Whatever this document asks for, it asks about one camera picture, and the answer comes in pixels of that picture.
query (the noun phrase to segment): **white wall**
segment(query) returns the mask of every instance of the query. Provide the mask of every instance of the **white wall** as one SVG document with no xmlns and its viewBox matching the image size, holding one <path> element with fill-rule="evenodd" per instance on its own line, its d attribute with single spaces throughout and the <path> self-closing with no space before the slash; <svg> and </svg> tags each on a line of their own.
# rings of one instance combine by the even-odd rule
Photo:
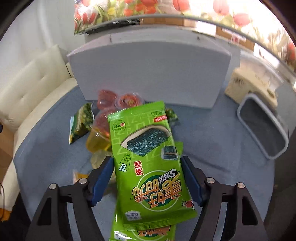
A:
<svg viewBox="0 0 296 241">
<path fill-rule="evenodd" d="M 0 41 L 0 89 L 47 48 L 58 44 L 65 58 L 85 43 L 73 15 L 74 0 L 34 0 L 14 20 Z"/>
</svg>

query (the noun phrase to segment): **red label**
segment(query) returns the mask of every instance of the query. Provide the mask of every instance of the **red label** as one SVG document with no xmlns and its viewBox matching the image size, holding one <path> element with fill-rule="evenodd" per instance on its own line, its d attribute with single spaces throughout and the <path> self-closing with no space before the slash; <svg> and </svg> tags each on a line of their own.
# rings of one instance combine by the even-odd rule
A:
<svg viewBox="0 0 296 241">
<path fill-rule="evenodd" d="M 189 200 L 186 202 L 186 207 L 189 208 L 189 207 L 193 207 L 193 201 L 192 200 Z"/>
<path fill-rule="evenodd" d="M 143 168 L 142 168 L 142 162 L 141 161 L 135 161 L 133 163 L 135 167 L 135 174 L 136 176 L 142 176 L 144 175 Z"/>
<path fill-rule="evenodd" d="M 233 42 L 233 43 L 239 43 L 239 38 L 237 36 L 232 35 L 231 36 L 231 42 Z"/>
<path fill-rule="evenodd" d="M 161 115 L 161 116 L 155 117 L 153 120 L 154 120 L 154 122 L 159 122 L 159 121 L 163 121 L 166 119 L 167 119 L 166 115 Z"/>
</svg>

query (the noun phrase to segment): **snack package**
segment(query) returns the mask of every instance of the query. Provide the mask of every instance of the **snack package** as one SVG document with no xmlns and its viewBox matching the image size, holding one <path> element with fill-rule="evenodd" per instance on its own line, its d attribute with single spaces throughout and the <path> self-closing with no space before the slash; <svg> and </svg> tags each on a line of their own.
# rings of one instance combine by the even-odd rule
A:
<svg viewBox="0 0 296 241">
<path fill-rule="evenodd" d="M 170 127 L 174 126 L 175 123 L 179 120 L 177 114 L 174 112 L 172 108 L 166 108 L 165 114 L 167 115 Z"/>
<path fill-rule="evenodd" d="M 164 103 L 108 116 L 118 199 L 125 231 L 154 229 L 194 218 L 180 156 Z"/>
<path fill-rule="evenodd" d="M 109 241 L 174 241 L 176 225 L 141 231 L 124 231 L 123 219 L 117 202 Z"/>
<path fill-rule="evenodd" d="M 94 115 L 91 111 L 92 103 L 84 104 L 74 116 L 70 118 L 69 144 L 83 137 L 91 130 Z"/>
</svg>

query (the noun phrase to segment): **floral wall poster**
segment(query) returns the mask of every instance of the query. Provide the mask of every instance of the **floral wall poster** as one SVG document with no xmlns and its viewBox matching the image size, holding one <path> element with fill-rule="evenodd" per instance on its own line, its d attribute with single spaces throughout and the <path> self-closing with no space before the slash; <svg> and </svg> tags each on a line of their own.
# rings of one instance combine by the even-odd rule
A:
<svg viewBox="0 0 296 241">
<path fill-rule="evenodd" d="M 295 46 L 275 15 L 259 0 L 75 0 L 75 34 L 131 15 L 196 16 L 259 41 L 296 72 Z"/>
</svg>

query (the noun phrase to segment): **white sofa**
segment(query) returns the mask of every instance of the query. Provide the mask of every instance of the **white sofa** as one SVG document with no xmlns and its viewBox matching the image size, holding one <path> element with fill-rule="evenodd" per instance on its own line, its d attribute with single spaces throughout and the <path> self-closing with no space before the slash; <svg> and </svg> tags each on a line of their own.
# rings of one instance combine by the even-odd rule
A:
<svg viewBox="0 0 296 241">
<path fill-rule="evenodd" d="M 57 45 L 27 64 L 0 92 L 0 121 L 14 133 L 13 156 L 40 118 L 77 85 L 69 63 Z M 17 174 L 11 162 L 2 182 L 5 209 L 11 211 L 19 194 Z M 0 196 L 0 207 L 3 197 Z"/>
</svg>

